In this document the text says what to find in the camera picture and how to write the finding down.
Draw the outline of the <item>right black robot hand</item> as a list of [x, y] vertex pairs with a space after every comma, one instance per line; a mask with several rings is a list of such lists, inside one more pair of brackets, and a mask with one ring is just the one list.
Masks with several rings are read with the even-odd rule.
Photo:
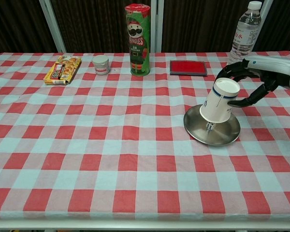
[[239, 82], [247, 77], [258, 78], [262, 84], [249, 97], [228, 102], [229, 106], [237, 108], [251, 106], [277, 87], [290, 90], [290, 59], [249, 55], [242, 61], [225, 66], [218, 73], [216, 80], [227, 78]]

